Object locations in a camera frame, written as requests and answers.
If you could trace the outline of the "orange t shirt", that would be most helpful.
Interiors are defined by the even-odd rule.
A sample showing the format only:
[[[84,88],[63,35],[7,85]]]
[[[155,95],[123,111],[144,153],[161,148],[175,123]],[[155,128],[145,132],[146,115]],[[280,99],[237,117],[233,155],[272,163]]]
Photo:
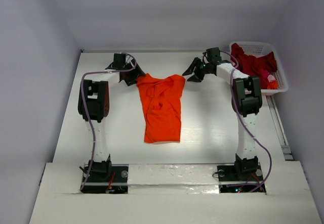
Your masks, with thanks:
[[[136,86],[146,123],[144,142],[179,142],[185,78],[175,74],[159,79],[147,73],[137,79]]]

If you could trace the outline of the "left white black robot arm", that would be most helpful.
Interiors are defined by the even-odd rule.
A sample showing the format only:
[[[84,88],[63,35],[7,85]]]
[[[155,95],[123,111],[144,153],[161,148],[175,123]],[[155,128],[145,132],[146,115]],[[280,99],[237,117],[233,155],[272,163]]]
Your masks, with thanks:
[[[115,53],[113,61],[104,70],[87,72],[82,76],[77,110],[90,131],[92,142],[88,165],[81,167],[85,181],[106,182],[112,178],[105,132],[105,120],[110,110],[109,87],[121,81],[127,86],[134,85],[144,75],[133,55]]]

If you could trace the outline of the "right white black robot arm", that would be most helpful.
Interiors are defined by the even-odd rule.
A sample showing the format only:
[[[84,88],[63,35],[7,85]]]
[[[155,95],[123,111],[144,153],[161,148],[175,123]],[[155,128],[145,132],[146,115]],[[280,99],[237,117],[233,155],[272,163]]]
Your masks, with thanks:
[[[231,104],[238,120],[238,146],[232,165],[217,166],[217,179],[222,182],[247,182],[259,169],[256,153],[256,119],[262,107],[260,80],[238,70],[239,62],[231,55],[224,60],[218,47],[207,49],[202,58],[194,58],[182,73],[190,82],[202,82],[205,75],[213,74],[230,85]]]

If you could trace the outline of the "dark red t shirt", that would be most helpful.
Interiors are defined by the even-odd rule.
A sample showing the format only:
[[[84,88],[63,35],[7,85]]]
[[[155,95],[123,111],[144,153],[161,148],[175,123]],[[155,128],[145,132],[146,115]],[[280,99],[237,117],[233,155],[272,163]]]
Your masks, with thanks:
[[[260,79],[261,89],[267,89],[268,83],[261,79],[260,69],[266,69],[272,75],[277,72],[277,61],[273,52],[265,56],[255,57],[253,55],[247,55],[237,43],[234,43],[231,46],[231,55],[237,59],[238,69],[242,73],[249,76],[258,76]]]

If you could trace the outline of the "white plastic basket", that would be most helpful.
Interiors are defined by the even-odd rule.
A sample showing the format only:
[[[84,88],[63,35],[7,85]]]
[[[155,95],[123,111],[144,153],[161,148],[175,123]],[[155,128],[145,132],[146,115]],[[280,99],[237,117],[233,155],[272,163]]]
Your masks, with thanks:
[[[279,87],[277,90],[261,89],[261,93],[263,95],[270,96],[270,95],[273,95],[276,93],[283,93],[288,90],[288,83],[287,83],[283,68],[281,66],[279,56],[278,56],[275,48],[271,44],[266,43],[266,42],[258,42],[258,41],[235,41],[235,42],[231,42],[229,45],[230,54],[231,54],[231,46],[234,43],[237,43],[247,55],[261,57],[261,56],[265,56],[271,52],[274,53],[274,57],[277,61],[278,70],[277,70],[277,72],[273,73],[273,76],[275,77],[276,81],[278,82]]]

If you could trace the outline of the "pink garment in basket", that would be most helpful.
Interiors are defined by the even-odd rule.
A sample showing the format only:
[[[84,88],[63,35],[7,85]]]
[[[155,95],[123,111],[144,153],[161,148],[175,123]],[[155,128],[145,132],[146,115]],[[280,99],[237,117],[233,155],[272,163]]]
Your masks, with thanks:
[[[260,76],[261,79],[266,83],[275,81],[275,77],[272,74],[270,74],[266,69],[260,69]]]

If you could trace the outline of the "small orange garment in basket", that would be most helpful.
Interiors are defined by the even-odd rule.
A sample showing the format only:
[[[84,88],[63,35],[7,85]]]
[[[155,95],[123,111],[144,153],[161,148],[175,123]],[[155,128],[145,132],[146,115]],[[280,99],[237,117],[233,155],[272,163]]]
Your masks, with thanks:
[[[278,87],[279,87],[279,85],[278,85],[278,82],[276,80],[273,80],[273,81],[269,82],[268,85],[267,85],[268,90],[277,90]]]

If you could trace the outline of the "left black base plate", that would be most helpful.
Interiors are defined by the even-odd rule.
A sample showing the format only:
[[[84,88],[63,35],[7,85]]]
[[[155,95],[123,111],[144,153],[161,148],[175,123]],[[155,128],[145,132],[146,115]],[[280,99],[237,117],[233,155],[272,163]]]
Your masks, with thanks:
[[[91,170],[81,192],[84,194],[127,194],[128,193],[127,165],[112,166],[110,173]]]

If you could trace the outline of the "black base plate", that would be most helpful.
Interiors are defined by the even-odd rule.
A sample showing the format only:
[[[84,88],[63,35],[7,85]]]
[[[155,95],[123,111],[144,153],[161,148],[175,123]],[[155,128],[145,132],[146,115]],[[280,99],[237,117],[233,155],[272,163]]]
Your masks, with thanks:
[[[112,166],[110,173],[91,170],[81,192],[84,194],[127,194],[128,193],[127,165]]]
[[[213,177],[218,180],[220,193],[266,193],[260,165],[254,172],[241,173],[234,165],[219,165]]]

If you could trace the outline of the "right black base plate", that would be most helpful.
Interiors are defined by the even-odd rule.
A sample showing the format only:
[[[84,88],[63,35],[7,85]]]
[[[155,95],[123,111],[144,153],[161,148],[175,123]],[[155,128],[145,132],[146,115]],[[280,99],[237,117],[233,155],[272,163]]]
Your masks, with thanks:
[[[254,172],[241,173],[234,165],[219,165],[213,177],[218,180],[220,193],[266,193],[260,165]]]

